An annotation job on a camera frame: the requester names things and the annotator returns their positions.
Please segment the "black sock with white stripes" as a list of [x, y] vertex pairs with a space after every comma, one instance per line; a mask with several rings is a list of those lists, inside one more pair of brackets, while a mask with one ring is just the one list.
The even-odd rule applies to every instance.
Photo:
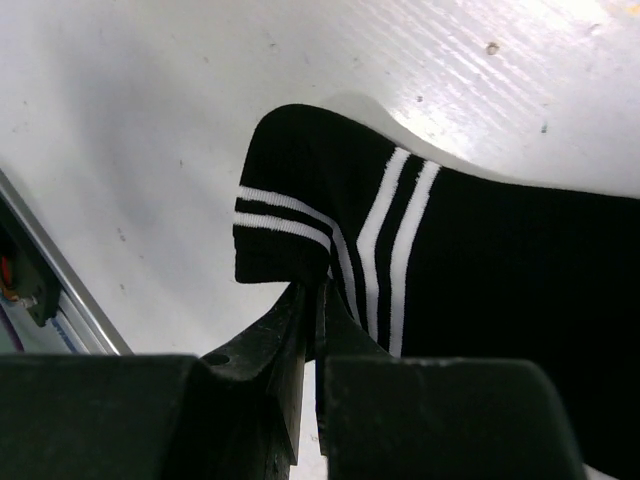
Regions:
[[585, 463], [639, 475], [639, 203], [488, 180], [337, 113], [256, 126], [235, 204], [244, 284], [336, 282], [396, 357], [538, 364]]

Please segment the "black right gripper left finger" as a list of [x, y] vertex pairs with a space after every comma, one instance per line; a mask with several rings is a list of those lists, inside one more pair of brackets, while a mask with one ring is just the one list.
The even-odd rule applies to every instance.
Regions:
[[306, 292], [191, 355], [5, 355], [5, 479], [284, 479], [298, 457]]

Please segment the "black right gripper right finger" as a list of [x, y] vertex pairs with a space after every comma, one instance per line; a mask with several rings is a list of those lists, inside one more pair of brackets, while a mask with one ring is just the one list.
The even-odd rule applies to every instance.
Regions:
[[332, 281], [316, 310], [316, 418], [332, 479], [581, 479], [559, 395], [524, 360], [391, 356]]

